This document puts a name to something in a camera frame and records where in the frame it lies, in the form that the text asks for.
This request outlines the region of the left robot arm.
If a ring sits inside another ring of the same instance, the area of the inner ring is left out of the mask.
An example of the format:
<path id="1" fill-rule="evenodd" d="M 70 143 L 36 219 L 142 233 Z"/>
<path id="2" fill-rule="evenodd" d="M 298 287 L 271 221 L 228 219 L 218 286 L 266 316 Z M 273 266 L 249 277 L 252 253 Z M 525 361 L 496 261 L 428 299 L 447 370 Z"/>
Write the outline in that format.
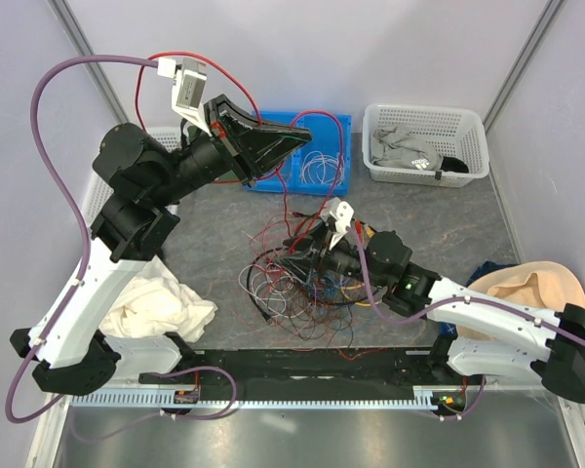
<path id="1" fill-rule="evenodd" d="M 312 138 L 307 129 L 259 120 L 223 96 L 202 113 L 200 123 L 181 122 L 173 150 L 134 124 L 103 138 L 93 168 L 112 193 L 85 229 L 89 257 L 66 298 L 37 326 L 11 335 L 17 353 L 35 362 L 41 390 L 83 396 L 114 378 L 159 373 L 183 383 L 193 375 L 191 349 L 177 332 L 118 338 L 101 330 L 103 318 L 178 225 L 172 205 L 227 173 L 250 185 Z"/>

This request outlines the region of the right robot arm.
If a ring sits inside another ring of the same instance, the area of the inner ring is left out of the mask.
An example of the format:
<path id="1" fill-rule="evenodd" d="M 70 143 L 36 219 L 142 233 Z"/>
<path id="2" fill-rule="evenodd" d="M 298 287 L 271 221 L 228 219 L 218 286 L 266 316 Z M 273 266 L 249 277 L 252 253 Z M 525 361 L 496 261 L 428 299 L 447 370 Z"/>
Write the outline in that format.
<path id="1" fill-rule="evenodd" d="M 411 257 L 396 232 L 375 230 L 333 198 L 256 262 L 312 290 L 344 280 L 387 323 L 457 326 L 427 359 L 438 383 L 509 377 L 585 404 L 585 293 L 567 268 L 549 261 L 510 266 L 466 287 Z"/>

